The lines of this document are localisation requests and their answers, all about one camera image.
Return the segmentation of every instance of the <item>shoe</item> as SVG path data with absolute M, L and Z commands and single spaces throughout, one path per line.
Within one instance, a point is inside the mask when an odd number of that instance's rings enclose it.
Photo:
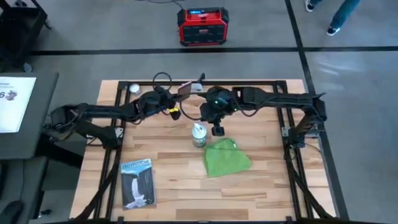
M 311 5 L 310 0 L 305 0 L 305 10 L 312 12 L 313 9 L 315 9 L 315 6 Z
M 333 37 L 339 31 L 340 31 L 340 28 L 333 29 L 333 28 L 329 27 L 329 29 L 326 31 L 326 35 Z

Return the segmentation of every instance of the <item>jeans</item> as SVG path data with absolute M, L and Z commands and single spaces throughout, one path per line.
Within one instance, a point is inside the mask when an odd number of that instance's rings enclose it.
M 311 0 L 310 4 L 316 6 L 318 3 L 323 0 Z M 330 27 L 333 29 L 340 28 L 344 22 L 347 20 L 349 15 L 354 11 L 355 7 L 361 0 L 345 0 L 343 4 L 340 6 L 335 16 L 333 16 L 333 20 L 330 23 Z

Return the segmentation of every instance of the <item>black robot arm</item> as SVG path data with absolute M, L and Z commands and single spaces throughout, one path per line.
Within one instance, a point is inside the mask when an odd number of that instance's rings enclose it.
M 91 119 L 114 118 L 140 123 L 142 120 L 163 110 L 175 108 L 175 104 L 179 99 L 177 95 L 173 95 L 168 90 L 156 86 L 154 91 L 148 91 L 138 99 L 119 107 L 88 105 L 85 103 L 61 106 L 52 111 L 51 125 L 44 129 L 44 134 L 53 141 L 65 139 L 71 133 L 78 133 L 83 137 L 89 135 L 98 138 L 105 149 L 116 149 L 121 142 L 119 142 L 114 128 L 110 126 L 99 127 L 91 124 Z M 179 119 L 180 112 L 179 110 L 172 110 L 170 115 L 176 120 Z
M 263 107 L 298 108 L 305 116 L 297 127 L 289 129 L 289 144 L 304 147 L 304 136 L 319 122 L 326 120 L 325 104 L 319 99 L 321 95 L 268 93 L 255 87 L 234 87 L 232 90 L 214 86 L 206 93 L 198 95 L 206 98 L 200 106 L 201 120 L 214 124 L 211 132 L 214 136 L 224 136 L 221 119 L 241 111 L 246 116 L 254 116 Z M 163 110 L 171 110 L 171 117 L 179 119 L 180 111 L 176 102 L 185 99 L 185 95 L 171 94 L 168 90 L 156 86 L 154 91 L 144 93 L 138 99 L 119 107 L 80 104 L 63 106 L 51 114 L 52 124 L 45 130 L 46 135 L 59 141 L 70 133 L 76 132 L 83 137 L 87 135 L 98 138 L 105 149 L 116 149 L 120 146 L 114 128 L 99 127 L 90 123 L 92 118 L 114 118 L 135 124 Z M 247 115 L 245 111 L 254 111 Z
M 254 116 L 263 107 L 297 108 L 303 110 L 305 115 L 297 127 L 289 129 L 289 142 L 304 147 L 305 135 L 314 125 L 327 119 L 325 103 L 320 100 L 322 95 L 268 93 L 256 87 L 234 87 L 230 91 L 214 86 L 200 96 L 206 98 L 206 103 L 200 106 L 201 120 L 214 124 L 211 129 L 214 136 L 224 135 L 221 119 L 236 111 Z

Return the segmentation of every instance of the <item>red power station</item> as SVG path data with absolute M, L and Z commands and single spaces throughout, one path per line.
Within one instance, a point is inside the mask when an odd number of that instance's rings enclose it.
M 228 11 L 224 7 L 181 9 L 177 14 L 180 42 L 184 46 L 226 42 Z

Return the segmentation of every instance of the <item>book cover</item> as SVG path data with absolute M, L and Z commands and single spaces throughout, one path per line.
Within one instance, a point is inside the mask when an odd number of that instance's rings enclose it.
M 0 77 L 0 133 L 19 131 L 36 78 Z
M 121 164 L 123 209 L 155 204 L 152 161 L 143 159 Z

